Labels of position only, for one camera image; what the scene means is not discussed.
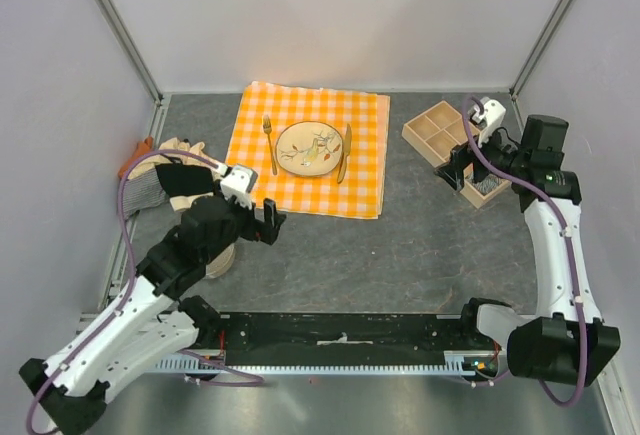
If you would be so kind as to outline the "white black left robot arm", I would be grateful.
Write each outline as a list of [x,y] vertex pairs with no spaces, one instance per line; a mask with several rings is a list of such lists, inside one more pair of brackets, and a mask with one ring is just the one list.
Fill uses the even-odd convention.
[[207,196],[184,211],[135,267],[112,303],[73,341],[42,360],[31,358],[19,375],[54,432],[83,434],[121,389],[164,356],[216,343],[221,316],[200,296],[185,293],[206,267],[238,239],[272,245],[286,220],[266,199],[262,219],[236,197]]

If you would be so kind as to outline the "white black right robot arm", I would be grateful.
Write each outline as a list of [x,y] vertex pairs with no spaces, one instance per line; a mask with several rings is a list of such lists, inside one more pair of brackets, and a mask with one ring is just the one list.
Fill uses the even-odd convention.
[[505,349],[516,377],[588,387],[618,352],[618,328],[605,324],[591,294],[581,246],[578,177],[561,168],[569,124],[545,115],[527,118],[517,145],[493,133],[456,145],[436,173],[455,190],[496,175],[512,184],[533,243],[537,302],[533,319],[499,301],[471,299],[458,323],[467,347],[491,339]]

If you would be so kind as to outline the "grey striped underwear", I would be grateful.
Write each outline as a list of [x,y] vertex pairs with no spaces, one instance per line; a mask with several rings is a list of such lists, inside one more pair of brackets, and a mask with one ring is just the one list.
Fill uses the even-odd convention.
[[489,174],[483,180],[473,182],[472,185],[482,196],[488,196],[490,193],[498,189],[501,182],[501,178],[494,174]]

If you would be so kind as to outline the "black cream garment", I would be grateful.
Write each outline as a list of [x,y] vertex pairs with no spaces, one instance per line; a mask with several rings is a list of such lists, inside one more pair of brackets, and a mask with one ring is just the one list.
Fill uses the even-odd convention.
[[195,199],[214,191],[214,173],[205,166],[159,164],[156,174],[175,212],[188,209]]

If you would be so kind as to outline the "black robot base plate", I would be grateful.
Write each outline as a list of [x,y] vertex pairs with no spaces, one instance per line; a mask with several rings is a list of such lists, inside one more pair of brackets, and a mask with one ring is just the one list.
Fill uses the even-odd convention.
[[496,344],[458,316],[227,312],[197,338],[233,366],[440,365],[447,352],[492,356]]

